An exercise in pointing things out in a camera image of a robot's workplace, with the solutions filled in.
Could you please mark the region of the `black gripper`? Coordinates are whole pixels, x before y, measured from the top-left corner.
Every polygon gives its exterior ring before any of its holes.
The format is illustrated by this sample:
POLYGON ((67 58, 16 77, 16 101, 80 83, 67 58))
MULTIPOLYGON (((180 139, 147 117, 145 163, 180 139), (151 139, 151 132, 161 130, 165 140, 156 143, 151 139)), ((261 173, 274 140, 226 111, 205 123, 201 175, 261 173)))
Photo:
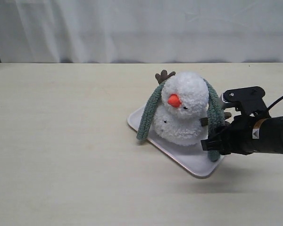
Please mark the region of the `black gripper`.
POLYGON ((240 115, 235 116, 231 123, 225 121, 223 126, 217 127, 216 136, 201 140, 202 150, 214 151, 221 155, 253 154, 251 133, 254 122, 254 117, 242 117, 240 115))

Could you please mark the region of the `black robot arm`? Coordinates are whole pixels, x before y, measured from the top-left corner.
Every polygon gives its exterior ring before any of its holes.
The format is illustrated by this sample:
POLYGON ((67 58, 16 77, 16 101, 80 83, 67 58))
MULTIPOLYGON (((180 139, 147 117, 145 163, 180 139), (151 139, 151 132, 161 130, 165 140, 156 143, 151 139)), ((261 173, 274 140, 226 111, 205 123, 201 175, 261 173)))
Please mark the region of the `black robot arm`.
POLYGON ((283 116, 257 118, 236 116, 201 140, 202 150, 221 155, 283 154, 283 116))

